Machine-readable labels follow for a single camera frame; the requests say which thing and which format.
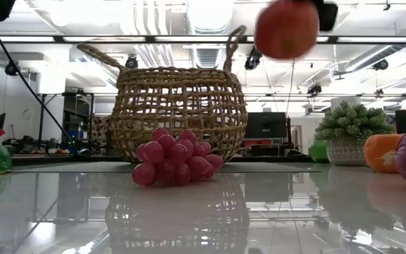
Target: basket handle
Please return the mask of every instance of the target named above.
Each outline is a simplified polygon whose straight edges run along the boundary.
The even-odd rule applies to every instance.
[[[225,63],[223,64],[223,70],[227,72],[231,72],[231,66],[233,63],[233,55],[234,52],[238,49],[239,47],[239,41],[243,38],[243,35],[245,31],[247,30],[247,27],[245,25],[241,25],[240,27],[236,28],[232,33],[230,34],[230,37],[228,38],[228,41],[226,42],[226,59]],[[233,37],[236,36],[236,40],[234,42],[231,42]]]
[[[88,44],[83,44],[83,43],[81,43],[81,44],[78,44],[77,48],[78,48],[80,51],[82,51],[82,52],[88,54],[89,56],[91,56],[91,57],[93,57],[93,58],[95,58],[95,59],[100,60],[102,63],[105,63],[105,64],[107,64],[107,65],[116,67],[116,68],[118,68],[119,70],[123,70],[123,69],[126,68],[125,66],[119,64],[119,63],[117,62],[117,60],[115,60],[115,59],[113,59],[112,57],[108,56],[107,54],[105,54],[105,53],[99,51],[96,47],[90,46],[90,45],[88,45]]]

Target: green plant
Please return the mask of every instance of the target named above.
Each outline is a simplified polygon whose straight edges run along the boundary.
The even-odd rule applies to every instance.
[[[366,139],[376,134],[389,134],[394,127],[388,124],[382,109],[366,109],[362,104],[351,107],[347,102],[325,114],[324,120],[316,128],[316,140],[349,138],[364,144]]]

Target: grey mat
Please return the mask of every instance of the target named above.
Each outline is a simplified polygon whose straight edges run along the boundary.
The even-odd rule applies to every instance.
[[[13,172],[23,173],[131,173],[134,165],[126,162],[92,162],[47,164],[35,167],[14,167]],[[318,172],[310,167],[291,164],[274,164],[266,162],[229,162],[223,166],[220,173],[299,173]]]

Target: plastic grape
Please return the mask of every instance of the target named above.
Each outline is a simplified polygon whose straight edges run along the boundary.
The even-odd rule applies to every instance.
[[[201,142],[200,145],[204,148],[204,155],[211,153],[211,145],[208,142]]]
[[[204,157],[206,154],[204,153],[204,148],[202,145],[196,145],[194,147],[194,156],[197,157]]]
[[[138,159],[140,159],[141,161],[146,162],[147,158],[145,158],[144,151],[145,151],[145,144],[139,145],[139,147],[135,151],[135,156]]]
[[[178,136],[178,142],[181,140],[189,140],[194,145],[197,143],[197,136],[191,130],[184,130]]]
[[[186,159],[191,158],[194,154],[194,145],[189,140],[181,140],[178,144],[184,145],[187,149]]]
[[[156,180],[170,182],[173,180],[176,164],[170,159],[165,159],[163,162],[156,165]]]
[[[189,167],[186,163],[179,164],[175,169],[174,174],[175,183],[178,185],[186,185],[190,181]]]
[[[160,137],[158,143],[162,146],[164,151],[167,151],[176,145],[175,139],[169,134]]]
[[[187,148],[183,144],[176,144],[167,152],[167,157],[174,163],[183,163],[187,158]]]
[[[168,135],[168,132],[165,128],[155,128],[152,135],[153,141],[159,141],[163,135]]]
[[[192,157],[186,161],[189,167],[190,180],[195,181],[209,170],[209,163],[202,157]]]
[[[213,166],[215,172],[218,172],[223,166],[223,159],[218,155],[207,155],[205,159]]]
[[[162,149],[162,146],[156,141],[148,142],[145,145],[144,155],[145,159],[147,159],[147,161],[151,163],[156,164],[164,160],[164,150]]]
[[[156,181],[154,165],[151,162],[138,164],[132,173],[133,181],[136,184],[147,186]]]
[[[210,165],[209,162],[208,162],[208,165],[209,165],[208,172],[202,176],[203,179],[211,179],[212,176],[214,175],[214,173],[216,173],[216,170],[214,169],[214,167],[212,165]]]

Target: red grape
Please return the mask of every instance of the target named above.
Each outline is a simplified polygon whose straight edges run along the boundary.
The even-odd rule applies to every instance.
[[[194,147],[194,156],[197,157],[204,157],[206,154],[204,153],[204,148],[202,145],[196,145]]]
[[[155,128],[152,135],[153,141],[159,141],[163,135],[168,135],[168,132],[165,128]]]
[[[151,163],[159,163],[164,160],[164,150],[162,146],[156,142],[151,141],[145,145],[144,149],[145,159]]]
[[[194,145],[197,143],[197,136],[191,130],[184,130],[178,136],[178,142],[181,140],[189,140]]]
[[[214,167],[216,172],[223,166],[223,159],[218,155],[207,155],[205,159]]]
[[[208,165],[209,165],[208,172],[202,176],[203,179],[211,179],[214,173],[216,173],[216,170],[209,162]]]
[[[154,184],[155,174],[154,165],[150,162],[143,162],[134,168],[131,176],[136,184],[147,186]]]
[[[195,181],[209,170],[209,163],[202,157],[192,157],[186,161],[190,171],[190,180]]]
[[[194,145],[189,140],[181,140],[178,144],[184,145],[187,149],[186,159],[191,158],[194,154]]]
[[[139,145],[139,147],[135,151],[135,156],[138,159],[140,159],[141,161],[146,162],[147,158],[145,158],[144,151],[145,151],[145,144]]]
[[[186,160],[187,148],[183,144],[176,144],[167,152],[167,157],[176,164],[183,163]]]
[[[156,179],[160,181],[170,182],[173,180],[176,164],[170,159],[165,159],[163,162],[156,165]]]
[[[208,142],[201,142],[200,145],[204,148],[204,155],[211,153],[211,145]]]
[[[178,185],[183,186],[189,183],[189,168],[187,167],[186,163],[181,163],[176,167],[174,178]]]
[[[158,143],[162,146],[162,149],[164,149],[164,151],[167,151],[171,149],[174,145],[176,145],[175,139],[169,134],[160,137]]]

